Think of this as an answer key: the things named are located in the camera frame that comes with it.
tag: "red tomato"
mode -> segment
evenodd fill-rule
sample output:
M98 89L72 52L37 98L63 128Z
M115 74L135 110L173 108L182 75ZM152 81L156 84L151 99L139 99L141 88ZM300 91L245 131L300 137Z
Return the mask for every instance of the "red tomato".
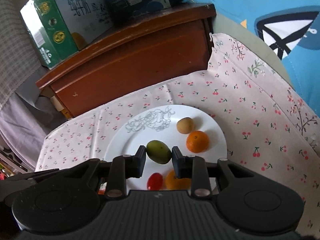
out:
M148 190L160 190L163 184L163 177L160 173L156 172L152 174L147 182Z

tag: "blue fabric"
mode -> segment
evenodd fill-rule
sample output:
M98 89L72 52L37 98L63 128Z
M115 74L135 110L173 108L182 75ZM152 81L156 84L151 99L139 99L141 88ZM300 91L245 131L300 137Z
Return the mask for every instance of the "blue fabric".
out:
M320 15L318 15L320 0L183 1L213 3L219 13L231 20L239 24L246 20L247 29L262 39L262 29L257 27L259 23L261 23L260 26L264 26L263 24L266 24L267 21L272 21L275 18L277 18L276 22L282 22L282 17L283 21L289 21L288 19L291 17L295 20L298 20L299 17L312 18L313 22L310 21L308 26L301 29L303 33L306 33L300 41L297 40L298 44L287 53L288 56L286 54L283 57L280 57L279 54L278 56L282 58L284 67L297 93L316 113L320 110L320 100L318 100L318 94L320 94L320 68L318 68L320 60ZM278 44L279 42L276 40L273 46L277 46Z

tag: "plate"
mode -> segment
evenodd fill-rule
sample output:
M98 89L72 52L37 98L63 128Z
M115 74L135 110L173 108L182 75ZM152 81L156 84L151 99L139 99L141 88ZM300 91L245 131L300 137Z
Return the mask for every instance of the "plate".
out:
M227 143L217 122L205 112L183 105L166 105L144 111L124 124L111 140L104 160L111 162L120 155L135 155L140 145L146 146L149 141L164 142L169 149L178 146L182 155L193 154L186 147L188 134L177 130L177 122L184 117L191 117L195 130L201 130L210 138L207 151L197 154L207 162L216 163L219 158L227 157ZM158 164L148 156L141 178L127 179L127 192L131 189L146 190L148 178L155 172L165 176L173 169L172 161ZM215 178L210 178L211 189L216 186Z

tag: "cherry print tablecloth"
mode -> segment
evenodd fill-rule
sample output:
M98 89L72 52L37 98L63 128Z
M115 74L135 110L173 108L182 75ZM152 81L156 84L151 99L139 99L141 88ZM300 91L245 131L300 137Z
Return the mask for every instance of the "cherry print tablecloth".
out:
M193 106L220 125L230 160L300 194L305 210L297 231L319 237L318 117L239 41L226 34L211 38L214 48L206 71L136 91L66 122L45 139L36 170L102 159L112 137L131 117L162 105Z

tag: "ribbed black surface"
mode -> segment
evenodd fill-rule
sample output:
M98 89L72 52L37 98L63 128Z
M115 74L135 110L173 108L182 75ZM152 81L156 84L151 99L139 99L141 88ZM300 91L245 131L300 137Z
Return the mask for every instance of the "ribbed black surface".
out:
M60 236L23 232L17 239L76 240L296 240L290 232L280 236L251 236L236 232L209 202L193 200L185 191L131 191L120 201L108 202L85 227Z

